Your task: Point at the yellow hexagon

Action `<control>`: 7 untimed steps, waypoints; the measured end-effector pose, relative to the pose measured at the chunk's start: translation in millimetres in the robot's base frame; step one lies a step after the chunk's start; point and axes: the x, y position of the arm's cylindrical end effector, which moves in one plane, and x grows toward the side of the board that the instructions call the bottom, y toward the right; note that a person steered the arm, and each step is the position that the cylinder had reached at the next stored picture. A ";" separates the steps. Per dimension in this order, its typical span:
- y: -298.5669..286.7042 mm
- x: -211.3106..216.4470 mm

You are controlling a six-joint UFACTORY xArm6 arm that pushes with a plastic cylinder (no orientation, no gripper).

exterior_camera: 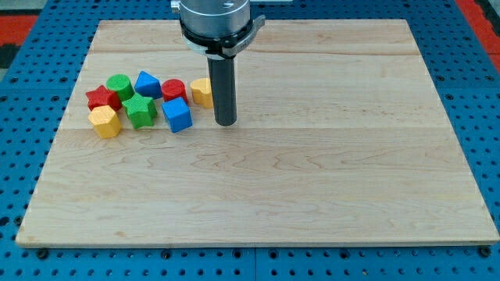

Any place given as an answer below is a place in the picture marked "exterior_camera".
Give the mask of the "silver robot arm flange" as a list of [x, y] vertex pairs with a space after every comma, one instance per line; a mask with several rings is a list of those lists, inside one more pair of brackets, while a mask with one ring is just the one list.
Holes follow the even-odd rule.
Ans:
[[176, 0], [170, 8], [188, 48], [212, 60], [234, 58], [266, 22], [264, 15], [251, 18], [249, 0]]

